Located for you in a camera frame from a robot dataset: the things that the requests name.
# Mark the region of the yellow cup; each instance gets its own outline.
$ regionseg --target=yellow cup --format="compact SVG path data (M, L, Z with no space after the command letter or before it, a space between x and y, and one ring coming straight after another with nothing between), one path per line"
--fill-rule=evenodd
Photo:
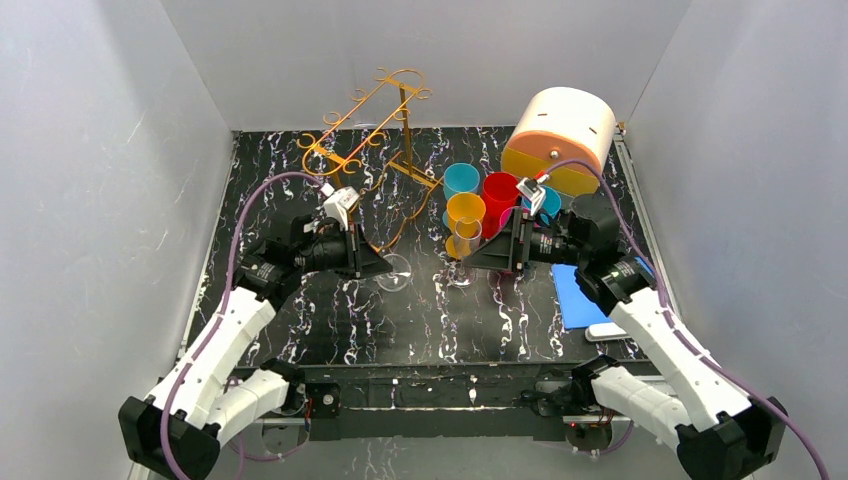
M473 224L465 223L459 225L457 231L457 220L460 218L468 218L469 220L483 221L483 216L486 214L486 203L479 195L473 193L457 193L448 200L448 227L451 232L459 234L463 237L470 237L475 234Z

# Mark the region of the red cup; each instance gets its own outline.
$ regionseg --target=red cup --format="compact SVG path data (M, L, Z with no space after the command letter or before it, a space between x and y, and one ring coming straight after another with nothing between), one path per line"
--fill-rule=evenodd
M483 180L483 202L486 215L483 217L483 238L498 233L501 214L514 207L518 201L518 179L506 172L495 172Z

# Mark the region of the marble surface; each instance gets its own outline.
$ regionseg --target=marble surface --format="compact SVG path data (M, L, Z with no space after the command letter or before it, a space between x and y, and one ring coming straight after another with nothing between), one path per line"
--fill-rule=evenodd
M511 127L445 128L413 131L416 165L436 176L454 162L469 162L481 175L499 170L500 152ZM386 161L402 145L398 130L362 156L364 168L343 176L346 185L375 184ZM346 155L366 135L338 133L325 146ZM197 336L223 291L226 255L236 216L250 193L264 180L284 171L301 170L300 132L239 135L233 168L206 267L189 341ZM321 165L319 159L313 168ZM633 199L614 150L604 172L627 223L644 246ZM368 240L382 245L393 238L404 216L421 204L426 187L389 169L376 190L360 202L355 219ZM276 212L306 213L318 197L301 180L266 192L250 212L244 240L255 239ZM445 199L441 189L425 211L409 224L390 251L412 266L410 284L400 292L381 290L376 281L342 281L334 274L310 274L277 318L255 339L240 365L258 365L271 356L299 364L434 364L457 362L580 362L607 353L642 358L631 341L592 344L583 330L563 329L567 305L558 305L550 266L536 265L522 275L479 272L470 287L449 286L450 259L444 243L449 231L441 223Z

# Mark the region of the gray floor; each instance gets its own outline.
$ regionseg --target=gray floor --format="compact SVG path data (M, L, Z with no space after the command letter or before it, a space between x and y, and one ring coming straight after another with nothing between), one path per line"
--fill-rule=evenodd
M616 422L616 438L625 423ZM287 450L296 432L266 434L270 448ZM246 450L263 452L258 427L245 433ZM247 462L245 480L483 480L593 479L678 480L688 478L669 448L658 446L644 429L634 430L617 452L593 460L574 455L562 444L541 444L529 438L373 438L312 442L283 463ZM238 455L230 449L210 480L231 480Z

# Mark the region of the blue cup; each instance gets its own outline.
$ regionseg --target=blue cup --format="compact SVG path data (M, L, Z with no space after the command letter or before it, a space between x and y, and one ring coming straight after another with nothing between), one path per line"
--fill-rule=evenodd
M454 163L445 170L445 200L457 193L477 193L480 187L480 172L469 163Z
M555 217L559 210L562 208L562 198L559 196L559 192L554 190L551 187L546 185L542 185L542 188L545 189L545 202L542 203L542 211L550 215L551 218ZM521 199L521 205L530 208L530 201L526 198Z

